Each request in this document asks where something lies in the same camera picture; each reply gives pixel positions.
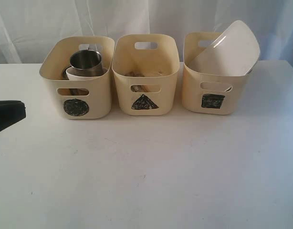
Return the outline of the steel mug wire handle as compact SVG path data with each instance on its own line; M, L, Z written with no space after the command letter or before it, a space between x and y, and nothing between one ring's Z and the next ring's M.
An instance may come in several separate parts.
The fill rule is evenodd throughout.
M74 68L74 74L79 76L102 75L102 56L95 50L80 50L70 57L70 66Z

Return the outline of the cream bin with square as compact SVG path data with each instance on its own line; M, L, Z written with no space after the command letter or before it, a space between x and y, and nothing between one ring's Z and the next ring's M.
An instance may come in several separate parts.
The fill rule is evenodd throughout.
M228 115L236 110L249 73L242 79L228 80L229 84L218 83L216 76L208 76L191 70L188 64L222 33L193 32L184 40L182 104L193 112Z

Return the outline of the white round bowl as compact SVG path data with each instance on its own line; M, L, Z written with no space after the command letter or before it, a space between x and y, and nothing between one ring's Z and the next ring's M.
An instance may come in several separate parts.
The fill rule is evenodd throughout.
M104 75L108 70L106 68L103 68L103 74ZM73 67L70 67L70 68L67 68L66 69L66 76L68 77L68 80L70 81L83 81L83 80L91 80L91 79L95 79L95 78L98 78L102 75L99 75L99 76L79 76L79 75L75 75L74 74L74 68Z

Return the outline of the wooden chopstick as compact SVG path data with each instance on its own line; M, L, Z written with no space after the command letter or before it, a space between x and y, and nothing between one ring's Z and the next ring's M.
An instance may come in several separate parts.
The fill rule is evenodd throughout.
M129 73L126 73L126 76L128 76L128 77L145 77L142 73L139 73L139 72L129 72ZM145 86L145 85L137 85L137 84L135 84L135 86L139 87L139 89L140 89L139 92L145 92L145 93L150 92L148 87Z

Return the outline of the white curtain backdrop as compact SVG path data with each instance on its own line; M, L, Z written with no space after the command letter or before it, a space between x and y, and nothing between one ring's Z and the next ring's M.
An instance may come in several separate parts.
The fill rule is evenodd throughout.
M61 39L161 33L178 49L194 31L236 20L255 34L262 60L293 66L293 0L0 0L0 63L41 63Z

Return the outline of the cream bin with triangle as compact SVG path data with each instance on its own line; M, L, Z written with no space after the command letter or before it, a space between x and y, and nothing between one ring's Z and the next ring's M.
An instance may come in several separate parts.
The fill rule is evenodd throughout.
M164 115L173 106L180 69L175 40L164 34L131 34L117 42L112 71L119 106L128 115ZM139 72L145 77L128 77ZM150 92L133 92L132 85Z

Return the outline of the steel table knife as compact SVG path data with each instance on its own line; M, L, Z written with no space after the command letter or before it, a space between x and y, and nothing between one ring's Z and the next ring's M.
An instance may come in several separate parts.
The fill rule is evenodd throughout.
M140 91L139 87L135 86L135 85L132 86L132 89L133 89L134 92L139 92Z

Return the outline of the stainless steel bowl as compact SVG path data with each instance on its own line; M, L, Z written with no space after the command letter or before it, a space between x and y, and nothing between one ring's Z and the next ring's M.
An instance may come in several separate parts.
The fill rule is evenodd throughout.
M65 68L63 69L62 73L61 73L61 76L62 76L62 79L63 79L63 80L69 80L69 79L68 79L68 76L67 76L67 73L66 73L66 70L67 70L68 68L70 68L70 66L65 67Z

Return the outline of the cream bin with circle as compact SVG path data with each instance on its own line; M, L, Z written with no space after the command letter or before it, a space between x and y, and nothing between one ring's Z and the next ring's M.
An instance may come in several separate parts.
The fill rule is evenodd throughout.
M63 80L63 69L70 66L70 57L81 44L102 46L102 66L108 71L95 79ZM105 36L75 36L62 39L49 52L39 70L58 114L67 119L98 119L106 116L112 106L112 70L115 42ZM88 95L70 95L69 89L86 89Z

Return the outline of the white square plate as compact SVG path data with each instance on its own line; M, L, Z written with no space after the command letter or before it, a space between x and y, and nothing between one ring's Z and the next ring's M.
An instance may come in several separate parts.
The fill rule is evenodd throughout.
M191 70L216 76L218 83L242 79L254 67L260 56L259 43L241 20L230 26L188 64Z

